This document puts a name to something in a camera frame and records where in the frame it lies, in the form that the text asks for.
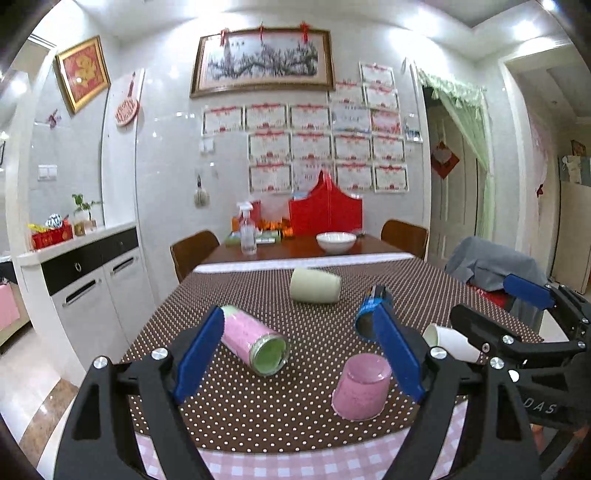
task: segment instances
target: picture frame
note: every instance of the picture frame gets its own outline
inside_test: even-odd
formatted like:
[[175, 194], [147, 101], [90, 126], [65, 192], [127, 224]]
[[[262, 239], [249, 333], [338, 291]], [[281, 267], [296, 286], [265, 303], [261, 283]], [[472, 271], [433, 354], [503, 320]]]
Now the picture frame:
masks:
[[64, 102], [72, 115], [111, 87], [98, 35], [58, 53], [54, 68]]
[[587, 147], [585, 145], [583, 145], [581, 142], [577, 142], [576, 140], [571, 140], [570, 146], [573, 149], [573, 155], [575, 157], [586, 157], [587, 156]]
[[[201, 37], [190, 96], [250, 90], [333, 91], [335, 74], [330, 31], [311, 28], [307, 31], [307, 42], [303, 37], [298, 27], [237, 30], [227, 32], [225, 41], [221, 41], [221, 33]], [[273, 67], [265, 64], [273, 61], [273, 55], [280, 60], [296, 56], [295, 67], [292, 61], [289, 66], [282, 67], [281, 72], [274, 72], [276, 62]]]

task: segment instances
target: pink cup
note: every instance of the pink cup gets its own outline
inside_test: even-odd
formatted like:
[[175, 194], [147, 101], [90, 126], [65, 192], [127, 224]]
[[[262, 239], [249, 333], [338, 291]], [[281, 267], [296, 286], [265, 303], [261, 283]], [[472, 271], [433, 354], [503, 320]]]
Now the pink cup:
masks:
[[391, 375], [383, 356], [360, 353], [349, 358], [332, 395], [336, 414], [351, 421], [377, 417], [386, 405]]

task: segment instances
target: blue can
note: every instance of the blue can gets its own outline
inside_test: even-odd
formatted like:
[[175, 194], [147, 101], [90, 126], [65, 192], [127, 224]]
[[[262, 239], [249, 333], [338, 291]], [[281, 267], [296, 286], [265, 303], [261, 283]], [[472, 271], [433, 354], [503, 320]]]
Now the blue can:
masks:
[[392, 294], [383, 285], [375, 285], [365, 293], [355, 317], [355, 330], [364, 340], [377, 340], [374, 332], [374, 310], [382, 302], [392, 307]]

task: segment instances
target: red object on table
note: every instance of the red object on table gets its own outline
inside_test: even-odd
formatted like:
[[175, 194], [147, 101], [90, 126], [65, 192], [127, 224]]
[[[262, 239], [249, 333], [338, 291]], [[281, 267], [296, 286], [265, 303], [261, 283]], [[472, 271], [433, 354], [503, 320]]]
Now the red object on table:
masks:
[[361, 230], [363, 200], [343, 193], [330, 175], [321, 171], [305, 199], [290, 200], [290, 219], [295, 236]]

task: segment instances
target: black drawer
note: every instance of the black drawer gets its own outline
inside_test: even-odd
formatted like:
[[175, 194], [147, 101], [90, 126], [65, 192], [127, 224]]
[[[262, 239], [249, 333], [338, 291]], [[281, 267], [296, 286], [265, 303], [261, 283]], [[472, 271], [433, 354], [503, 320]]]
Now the black drawer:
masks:
[[99, 243], [94, 242], [43, 262], [43, 276], [49, 295], [57, 293], [103, 265]]
[[103, 257], [103, 264], [110, 262], [124, 253], [139, 246], [135, 228], [126, 230], [113, 236], [108, 236], [97, 242]]

